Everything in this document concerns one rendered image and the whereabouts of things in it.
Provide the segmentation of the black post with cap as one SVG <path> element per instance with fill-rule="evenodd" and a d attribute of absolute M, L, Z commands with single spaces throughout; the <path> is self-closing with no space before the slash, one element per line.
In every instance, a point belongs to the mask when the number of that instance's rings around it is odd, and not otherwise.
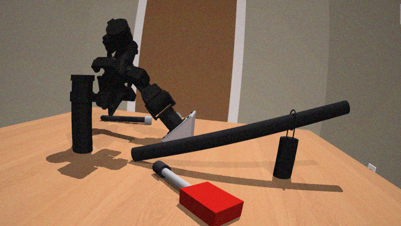
<path fill-rule="evenodd" d="M 72 93 L 92 93 L 95 75 L 71 75 Z M 92 102 L 72 102 L 72 140 L 75 153 L 93 151 Z"/>

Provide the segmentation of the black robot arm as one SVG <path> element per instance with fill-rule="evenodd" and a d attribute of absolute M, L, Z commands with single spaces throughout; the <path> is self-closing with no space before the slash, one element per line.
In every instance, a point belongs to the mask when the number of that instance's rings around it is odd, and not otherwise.
<path fill-rule="evenodd" d="M 130 55 L 134 60 L 135 55 L 138 54 L 138 45 L 133 41 L 127 20 L 123 18 L 111 19 L 107 24 L 107 34 L 103 36 L 102 41 L 107 50 L 107 57 L 112 57 L 112 53 L 114 52 L 115 54 L 121 52 Z M 125 70 L 125 76 L 129 80 L 127 86 L 135 85 L 141 93 L 146 109 L 154 120 L 156 121 L 159 118 L 168 128 L 169 131 L 167 134 L 185 120 L 185 118 L 181 119 L 172 108 L 175 104 L 172 96 L 165 90 L 162 90 L 157 84 L 150 85 L 150 77 L 146 70 L 137 66 L 130 66 L 128 65 L 128 61 L 122 70 Z M 171 105 L 168 106 L 169 104 Z M 161 112 L 163 109 L 165 110 Z"/>

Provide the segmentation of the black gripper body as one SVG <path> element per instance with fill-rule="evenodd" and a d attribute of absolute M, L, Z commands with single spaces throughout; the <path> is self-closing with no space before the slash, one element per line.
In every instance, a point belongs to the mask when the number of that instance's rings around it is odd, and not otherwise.
<path fill-rule="evenodd" d="M 126 92 L 129 93 L 130 98 L 124 99 L 123 101 L 135 101 L 136 93 L 133 91 L 131 86 L 125 86 L 125 83 L 129 83 L 127 79 L 125 70 L 122 68 L 127 64 L 133 65 L 133 58 L 126 53 L 116 53 L 113 57 L 98 57 L 92 63 L 92 69 L 95 73 L 100 72 L 100 69 L 104 69 L 104 74 L 102 76 L 115 76 L 121 81 L 115 89 L 114 92 Z M 120 76 L 124 74 L 125 77 Z"/>

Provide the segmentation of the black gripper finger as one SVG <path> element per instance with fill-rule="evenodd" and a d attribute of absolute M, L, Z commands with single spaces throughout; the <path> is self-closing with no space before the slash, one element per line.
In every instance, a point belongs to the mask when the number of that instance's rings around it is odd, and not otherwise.
<path fill-rule="evenodd" d="M 129 99 L 130 95 L 129 93 L 126 92 L 113 92 L 116 93 L 117 99 L 116 99 L 116 105 L 114 106 L 113 109 L 108 109 L 108 115 L 113 116 L 114 112 L 118 108 L 119 104 L 124 100 L 124 99 Z"/>
<path fill-rule="evenodd" d="M 97 79 L 102 105 L 101 108 L 106 110 L 114 89 L 121 84 L 121 81 L 115 76 L 97 76 Z"/>

